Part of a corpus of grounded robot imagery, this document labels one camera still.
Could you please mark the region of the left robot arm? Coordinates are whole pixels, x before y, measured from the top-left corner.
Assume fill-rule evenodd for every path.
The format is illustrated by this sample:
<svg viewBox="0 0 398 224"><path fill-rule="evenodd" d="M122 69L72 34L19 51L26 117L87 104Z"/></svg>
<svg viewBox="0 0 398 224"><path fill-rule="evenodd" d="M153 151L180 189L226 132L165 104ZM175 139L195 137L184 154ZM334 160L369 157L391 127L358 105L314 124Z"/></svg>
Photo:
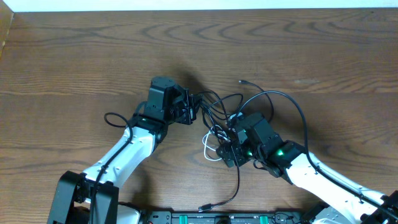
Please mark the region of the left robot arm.
<svg viewBox="0 0 398 224"><path fill-rule="evenodd" d="M140 211L119 203L120 188L164 140L170 124L193 123L202 99L170 78L153 78L147 101L125 121L120 140L83 172L61 176L48 223L139 223Z"/></svg>

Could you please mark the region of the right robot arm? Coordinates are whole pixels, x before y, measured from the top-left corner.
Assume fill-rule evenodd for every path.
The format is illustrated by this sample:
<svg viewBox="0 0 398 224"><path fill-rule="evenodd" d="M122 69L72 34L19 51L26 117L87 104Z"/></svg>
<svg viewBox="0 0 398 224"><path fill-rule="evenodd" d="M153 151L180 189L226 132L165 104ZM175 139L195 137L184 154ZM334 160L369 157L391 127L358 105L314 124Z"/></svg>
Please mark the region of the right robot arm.
<svg viewBox="0 0 398 224"><path fill-rule="evenodd" d="M226 123L231 140L216 149L228 167L240 167L249 161L276 178L305 189L334 208L336 215L326 215L317 207L315 214L302 218L307 223L397 223L397 193L387 196L353 182L326 166L303 145L284 141L272 129L263 114L232 115Z"/></svg>

